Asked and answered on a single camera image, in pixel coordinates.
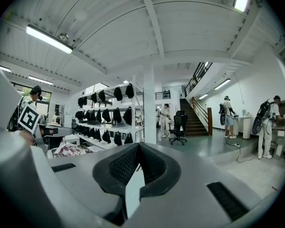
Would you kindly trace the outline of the dark wooden staircase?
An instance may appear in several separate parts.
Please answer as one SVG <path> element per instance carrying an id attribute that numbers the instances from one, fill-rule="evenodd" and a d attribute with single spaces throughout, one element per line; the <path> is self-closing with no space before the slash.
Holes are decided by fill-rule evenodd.
<path id="1" fill-rule="evenodd" d="M 181 99 L 180 109 L 188 116 L 186 123 L 187 136 L 212 136 L 213 122 L 212 109 L 205 110 L 199 102 L 192 97 L 190 100 Z"/>

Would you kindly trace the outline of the black high-back office chair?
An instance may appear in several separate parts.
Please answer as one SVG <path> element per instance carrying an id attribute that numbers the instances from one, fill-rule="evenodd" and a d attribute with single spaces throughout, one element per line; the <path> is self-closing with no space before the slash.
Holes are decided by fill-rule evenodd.
<path id="1" fill-rule="evenodd" d="M 184 111 L 178 111 L 173 118 L 173 128 L 169 126 L 169 133 L 174 135 L 174 137 L 169 138 L 170 145 L 175 143 L 180 143 L 182 146 L 187 142 L 186 139 L 186 122 L 188 116 Z"/>

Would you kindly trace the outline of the white square pillar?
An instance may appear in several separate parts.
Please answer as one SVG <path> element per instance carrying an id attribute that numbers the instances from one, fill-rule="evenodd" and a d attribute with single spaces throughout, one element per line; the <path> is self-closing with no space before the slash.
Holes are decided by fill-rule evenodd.
<path id="1" fill-rule="evenodd" d="M 153 65 L 151 63 L 145 64 L 143 69 L 144 137 L 146 143 L 156 144 L 156 110 Z"/>

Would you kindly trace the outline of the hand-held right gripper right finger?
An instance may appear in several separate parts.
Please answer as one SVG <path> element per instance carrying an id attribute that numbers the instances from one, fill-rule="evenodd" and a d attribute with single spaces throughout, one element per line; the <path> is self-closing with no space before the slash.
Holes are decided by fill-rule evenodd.
<path id="1" fill-rule="evenodd" d="M 266 213 L 278 193 L 260 198 L 248 185 L 207 158 L 185 154 L 170 147 L 150 144 L 172 157 L 181 168 L 180 178 L 164 195 L 141 198 L 127 221 L 127 228 L 264 228 Z M 247 210 L 233 221 L 209 184 L 222 183 Z"/>

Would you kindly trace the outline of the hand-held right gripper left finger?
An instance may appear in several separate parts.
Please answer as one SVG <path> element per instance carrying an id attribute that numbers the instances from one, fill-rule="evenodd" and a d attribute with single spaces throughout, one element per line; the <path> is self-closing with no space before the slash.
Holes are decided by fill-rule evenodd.
<path id="1" fill-rule="evenodd" d="M 38 148 L 39 224 L 47 228 L 141 228 L 140 209 L 126 219 L 125 186 L 109 172 L 111 161 L 138 147 L 138 143 L 126 144 L 51 160 Z"/>

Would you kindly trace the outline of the red checkered cloth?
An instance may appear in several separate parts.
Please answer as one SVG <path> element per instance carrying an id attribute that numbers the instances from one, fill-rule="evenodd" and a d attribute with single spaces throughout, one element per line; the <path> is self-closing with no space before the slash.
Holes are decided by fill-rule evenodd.
<path id="1" fill-rule="evenodd" d="M 75 144 L 65 143 L 56 148 L 53 154 L 59 157 L 70 157 L 75 155 L 84 155 L 86 154 L 86 151 L 85 149 L 82 149 L 81 147 Z"/>

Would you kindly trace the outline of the white rounded counter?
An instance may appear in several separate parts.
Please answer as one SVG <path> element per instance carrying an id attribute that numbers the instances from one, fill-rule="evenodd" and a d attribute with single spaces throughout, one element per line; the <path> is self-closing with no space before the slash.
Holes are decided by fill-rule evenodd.
<path id="1" fill-rule="evenodd" d="M 251 116 L 245 115 L 243 117 L 233 117 L 233 134 L 238 136 L 239 134 L 239 121 L 242 121 L 242 137 L 243 139 L 249 139 L 251 134 Z"/>

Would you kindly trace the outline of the black grey backpack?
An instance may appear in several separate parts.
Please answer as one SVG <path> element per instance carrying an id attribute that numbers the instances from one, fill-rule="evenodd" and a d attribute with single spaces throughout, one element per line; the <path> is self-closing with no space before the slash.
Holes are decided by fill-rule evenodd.
<path id="1" fill-rule="evenodd" d="M 225 111 L 225 107 L 223 104 L 219 105 L 220 110 L 219 110 L 219 115 L 220 115 L 220 124 L 221 125 L 225 125 L 226 123 L 226 111 Z"/>
<path id="2" fill-rule="evenodd" d="M 257 135 L 260 132 L 263 121 L 269 118 L 270 115 L 270 103 L 269 101 L 265 101 L 260 105 L 260 108 L 256 114 L 252 125 L 252 134 Z"/>

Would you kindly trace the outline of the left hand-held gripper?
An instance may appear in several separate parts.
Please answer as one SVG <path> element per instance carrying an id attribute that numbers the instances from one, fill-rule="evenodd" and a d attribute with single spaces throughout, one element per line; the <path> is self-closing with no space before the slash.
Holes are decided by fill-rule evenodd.
<path id="1" fill-rule="evenodd" d="M 39 123 L 41 115 L 30 105 L 26 105 L 18 119 L 18 124 L 24 129 L 19 135 L 26 141 L 42 141 L 43 136 L 52 136 L 58 134 L 57 128 L 43 128 Z"/>

